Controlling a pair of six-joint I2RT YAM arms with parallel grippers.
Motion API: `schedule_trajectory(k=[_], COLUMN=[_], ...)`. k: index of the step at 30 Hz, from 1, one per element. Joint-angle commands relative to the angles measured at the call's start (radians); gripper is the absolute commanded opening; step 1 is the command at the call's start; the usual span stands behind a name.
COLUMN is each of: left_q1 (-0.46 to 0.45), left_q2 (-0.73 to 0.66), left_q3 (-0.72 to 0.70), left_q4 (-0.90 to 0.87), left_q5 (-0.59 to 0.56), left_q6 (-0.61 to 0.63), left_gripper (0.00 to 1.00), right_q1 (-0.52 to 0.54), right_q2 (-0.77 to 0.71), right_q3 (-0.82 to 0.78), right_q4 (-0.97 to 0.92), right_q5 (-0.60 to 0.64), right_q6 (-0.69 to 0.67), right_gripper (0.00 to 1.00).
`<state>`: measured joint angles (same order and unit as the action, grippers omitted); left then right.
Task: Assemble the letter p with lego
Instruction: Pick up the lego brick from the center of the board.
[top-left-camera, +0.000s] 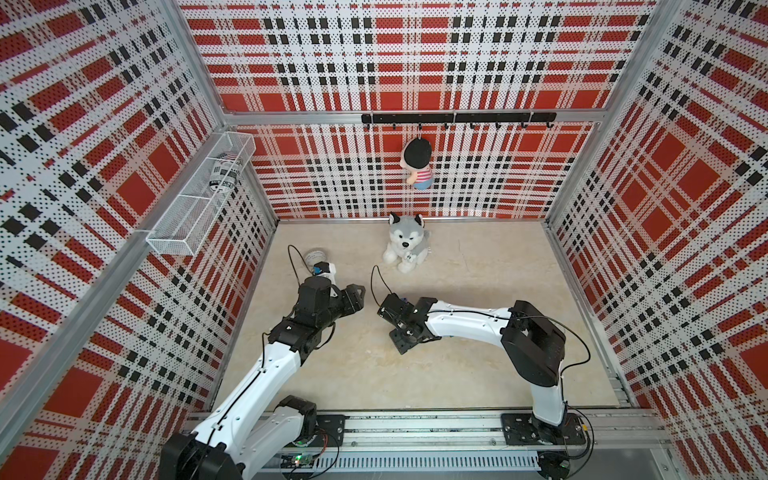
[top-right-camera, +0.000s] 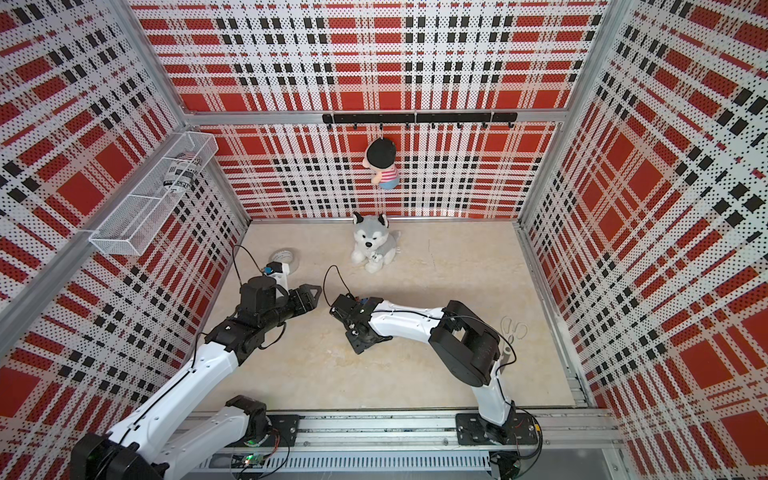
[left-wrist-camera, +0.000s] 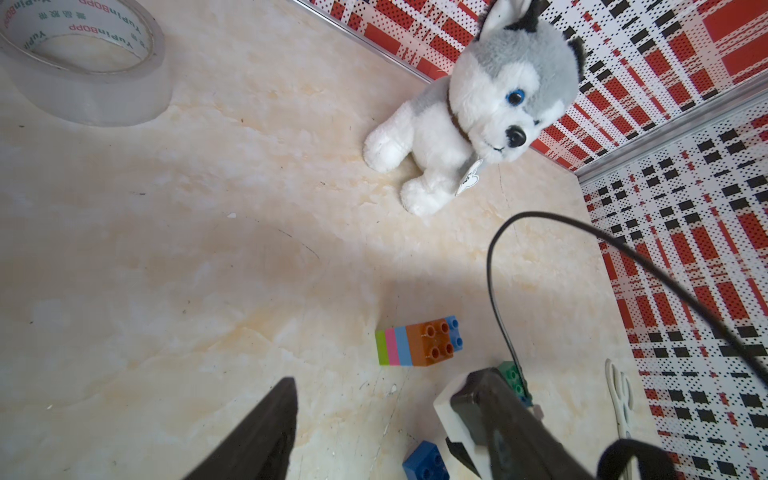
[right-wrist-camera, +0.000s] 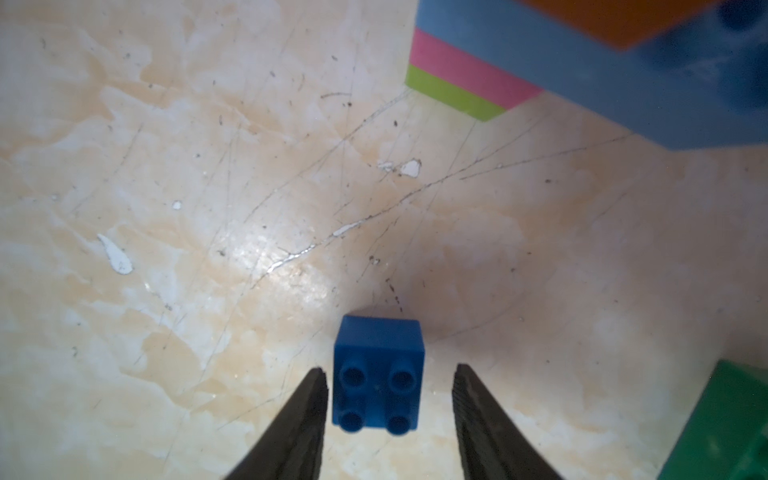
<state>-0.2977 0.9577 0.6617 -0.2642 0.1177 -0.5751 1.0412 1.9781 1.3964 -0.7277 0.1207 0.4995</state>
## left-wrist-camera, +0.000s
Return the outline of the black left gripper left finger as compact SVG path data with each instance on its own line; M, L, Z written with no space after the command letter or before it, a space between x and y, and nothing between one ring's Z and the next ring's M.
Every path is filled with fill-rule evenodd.
M284 377L186 478L284 480L297 415L295 379Z

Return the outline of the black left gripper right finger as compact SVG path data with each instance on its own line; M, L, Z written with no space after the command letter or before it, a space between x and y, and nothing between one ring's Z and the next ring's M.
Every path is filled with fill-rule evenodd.
M451 394L451 455L481 479L591 479L495 368Z

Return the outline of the green long lego brick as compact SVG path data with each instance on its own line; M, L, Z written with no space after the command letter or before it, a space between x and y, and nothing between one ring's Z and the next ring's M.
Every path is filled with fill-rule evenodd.
M521 400L527 399L529 397L525 382L523 381L520 370L514 361L504 361L498 365L497 369L507 382L508 386Z

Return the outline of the orange square lego brick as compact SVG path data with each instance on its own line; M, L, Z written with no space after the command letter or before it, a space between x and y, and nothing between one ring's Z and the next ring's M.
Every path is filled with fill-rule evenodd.
M406 334L415 367L428 367L453 357L454 346L445 319L408 325Z

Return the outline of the pink green lego stack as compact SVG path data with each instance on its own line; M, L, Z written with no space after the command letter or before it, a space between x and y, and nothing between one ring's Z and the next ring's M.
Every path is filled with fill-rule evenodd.
M399 351L394 328L375 332L378 362L381 366L399 366Z

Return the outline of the light blue long lego brick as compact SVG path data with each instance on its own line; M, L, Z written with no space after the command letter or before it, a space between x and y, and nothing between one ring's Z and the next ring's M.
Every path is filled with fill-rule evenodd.
M393 331L399 366L428 367L451 359L463 349L455 316L397 327Z

